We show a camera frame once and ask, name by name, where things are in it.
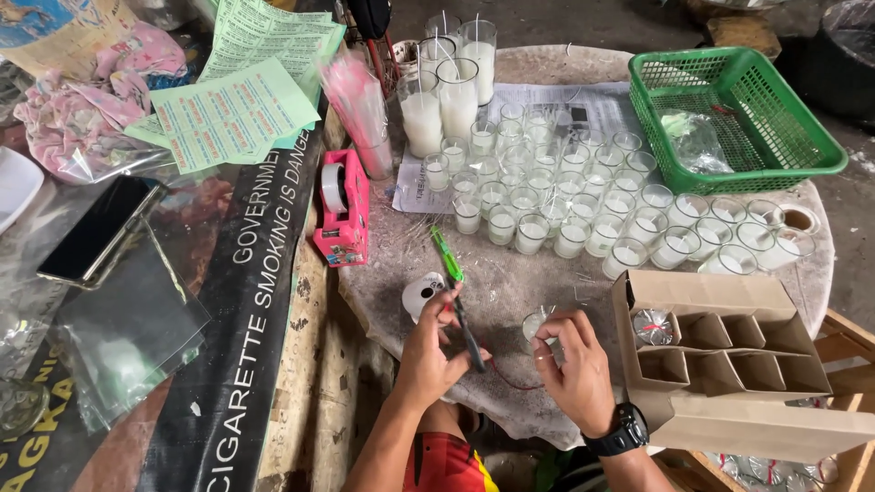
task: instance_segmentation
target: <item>pink tape dispenser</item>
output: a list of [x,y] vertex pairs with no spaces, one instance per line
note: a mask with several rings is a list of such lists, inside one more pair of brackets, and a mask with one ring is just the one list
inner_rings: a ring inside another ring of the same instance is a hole
[[325,223],[313,242],[329,266],[368,261],[368,176],[355,150],[329,151],[322,164]]

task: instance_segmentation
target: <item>table surface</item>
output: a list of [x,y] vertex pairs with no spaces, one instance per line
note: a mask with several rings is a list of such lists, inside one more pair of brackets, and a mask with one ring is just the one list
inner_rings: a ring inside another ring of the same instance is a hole
[[[567,53],[566,46],[499,50],[495,81],[543,85],[628,81],[629,53],[580,46],[571,46]],[[400,358],[406,334],[413,327],[401,305],[403,288],[430,271],[444,270],[426,234],[426,222],[434,218],[392,209],[384,192],[394,187],[393,181],[371,186],[367,265],[340,269],[339,289],[368,337]],[[752,197],[733,198],[745,201]],[[835,254],[820,196],[815,186],[805,181],[791,190],[759,193],[757,198],[804,206],[820,219],[816,253],[774,274],[785,285],[813,337],[826,313]],[[541,305],[584,309],[608,355],[612,382],[621,388],[623,368],[608,293],[613,282],[601,273],[601,259],[586,253],[574,260],[562,259],[553,253],[551,243],[536,255],[524,256],[511,247],[489,242],[484,227],[474,235],[461,235],[451,215],[437,221],[465,271],[463,300],[472,330],[493,354],[494,362],[486,374],[471,371],[463,376],[445,398],[484,412],[512,438],[537,436],[560,449],[582,445],[579,430],[540,388],[519,325]],[[687,263],[679,270],[696,267]],[[644,268],[654,267],[647,264]],[[591,281],[582,280],[577,273]]]

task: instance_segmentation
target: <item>glass candle holder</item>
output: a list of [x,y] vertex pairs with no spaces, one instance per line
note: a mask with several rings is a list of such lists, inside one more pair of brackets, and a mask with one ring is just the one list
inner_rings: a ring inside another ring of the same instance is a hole
[[456,211],[456,229],[462,234],[474,234],[480,228],[480,199],[469,193],[458,193],[452,198]]
[[708,201],[693,193],[681,193],[668,209],[668,221],[673,226],[690,228],[711,210]]
[[669,218],[659,208],[642,207],[626,218],[621,236],[631,237],[648,245],[667,228]]
[[531,105],[526,108],[526,129],[533,126],[546,126],[553,129],[553,118],[550,112],[540,106]]
[[618,131],[613,134],[611,142],[624,153],[637,151],[641,148],[641,138],[630,131]]
[[617,242],[617,238],[620,237],[623,219],[616,215],[604,214],[597,216],[591,224],[592,234],[586,240],[584,248],[587,253],[596,258],[606,257],[613,244]]
[[710,204],[710,214],[731,226],[747,219],[745,206],[731,198],[715,198]]
[[573,171],[583,172],[586,163],[590,160],[590,151],[584,145],[569,142],[562,150],[562,162],[559,163],[559,172]]
[[558,171],[558,163],[562,149],[556,144],[538,145],[535,147],[535,161],[532,164],[535,168],[543,168],[554,174]]
[[557,256],[573,259],[580,256],[586,240],[589,239],[592,227],[588,221],[570,215],[559,224],[559,235],[553,244],[553,252]]
[[733,244],[748,248],[753,254],[758,255],[769,251],[775,243],[772,230],[757,222],[744,222],[735,229]]
[[416,45],[420,73],[436,74],[441,62],[456,58],[457,45],[453,38],[448,36],[435,37],[432,33]]
[[450,185],[450,161],[444,154],[429,154],[423,159],[425,180],[433,192],[444,191]]
[[471,125],[471,153],[475,156],[488,156],[495,151],[497,137],[495,123],[482,120]]
[[437,66],[437,77],[444,137],[470,138],[477,121],[477,64],[467,58],[444,60]]
[[516,120],[503,120],[498,123],[498,136],[495,139],[495,155],[503,155],[504,151],[522,143],[522,123]]
[[626,162],[626,154],[616,145],[605,145],[596,149],[594,162],[619,169]]
[[514,217],[522,217],[535,210],[538,204],[538,193],[528,187],[516,188],[510,192],[507,203],[514,210]]
[[631,237],[621,237],[611,247],[611,252],[602,262],[602,273],[616,280],[624,271],[640,268],[648,260],[648,249]]
[[514,240],[515,211],[507,205],[496,205],[489,211],[489,241],[499,246]]
[[627,191],[633,195],[644,189],[647,183],[640,172],[631,169],[620,169],[613,174],[612,189]]
[[446,36],[457,39],[462,20],[456,16],[441,12],[425,22],[425,36]]
[[450,176],[461,172],[468,159],[468,141],[464,138],[448,137],[441,142],[440,149],[450,162]]
[[732,240],[732,228],[725,222],[715,219],[714,217],[703,217],[696,221],[693,230],[699,235],[702,240],[702,247],[699,251],[689,255],[689,259],[694,261],[704,261],[717,251],[717,248],[728,244]]
[[474,60],[479,67],[477,77],[477,98],[480,106],[487,105],[493,98],[495,81],[495,43],[498,30],[487,20],[473,20],[462,24],[458,29],[462,41],[460,58]]
[[440,152],[444,130],[440,119],[438,77],[413,73],[398,81],[398,101],[410,153],[418,158]]
[[528,169],[532,164],[532,152],[525,145],[511,145],[501,154],[501,163]]
[[549,144],[552,138],[553,130],[550,128],[546,126],[533,126],[526,130],[523,141],[526,147],[534,154],[536,147]]
[[474,194],[477,192],[480,179],[473,172],[459,172],[451,178],[451,181],[455,193]]
[[599,147],[607,142],[607,136],[604,131],[581,130],[575,140],[589,149],[590,155],[593,156]]
[[556,237],[559,234],[559,224],[568,216],[568,203],[561,200],[551,200],[541,205],[540,211],[549,224],[547,237]]
[[480,183],[488,183],[489,181],[498,181],[498,170],[501,165],[498,159],[492,156],[481,156],[474,159],[471,168],[477,173],[477,178]]
[[672,270],[701,247],[702,240],[691,228],[671,226],[656,242],[650,262],[657,268]]
[[635,210],[635,195],[623,190],[611,190],[602,196],[599,214],[614,214],[626,219]]
[[498,171],[499,181],[513,190],[526,182],[526,171],[521,165],[503,165]]
[[577,172],[560,172],[556,177],[556,196],[560,200],[569,201],[575,195],[584,191],[584,176]]
[[747,248],[736,244],[724,244],[717,248],[702,266],[699,273],[750,275],[757,270],[757,259]]
[[525,121],[526,108],[519,102],[506,102],[501,105],[501,121],[514,120],[520,125]]
[[592,222],[599,211],[599,198],[588,193],[579,193],[571,198],[571,213],[581,219]]
[[489,212],[508,196],[508,187],[499,181],[489,181],[480,186],[480,211],[488,218]]
[[517,225],[514,246],[523,255],[534,255],[544,244],[549,231],[550,225],[547,219],[539,214],[526,214],[520,218]]
[[668,211],[675,204],[675,194],[663,185],[646,185],[641,189],[640,205]]
[[784,211],[769,200],[751,200],[747,204],[747,221],[778,228],[784,223]]
[[656,170],[656,158],[644,151],[633,151],[626,155],[626,169],[639,172],[644,179],[650,176],[650,173]]
[[533,169],[526,173],[526,185],[538,193],[538,202],[544,203],[553,187],[553,173],[546,169]]
[[604,164],[590,164],[584,168],[584,192],[601,196],[613,180],[613,168]]
[[788,227],[779,228],[774,232],[774,236],[774,246],[757,255],[757,262],[763,270],[778,270],[815,252],[814,238],[803,230]]

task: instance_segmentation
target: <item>right hand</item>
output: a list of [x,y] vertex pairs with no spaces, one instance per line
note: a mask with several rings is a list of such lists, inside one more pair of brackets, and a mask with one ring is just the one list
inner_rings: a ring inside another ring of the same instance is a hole
[[[557,367],[545,340],[558,336],[565,363]],[[531,340],[535,368],[544,389],[584,436],[598,439],[612,430],[616,402],[607,355],[583,311],[552,313]]]

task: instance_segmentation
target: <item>smartphone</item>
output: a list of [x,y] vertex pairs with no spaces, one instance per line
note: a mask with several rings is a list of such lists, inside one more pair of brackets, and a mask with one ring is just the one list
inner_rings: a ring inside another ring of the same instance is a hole
[[37,275],[92,285],[99,277],[98,270],[163,190],[156,179],[116,178],[37,268]]

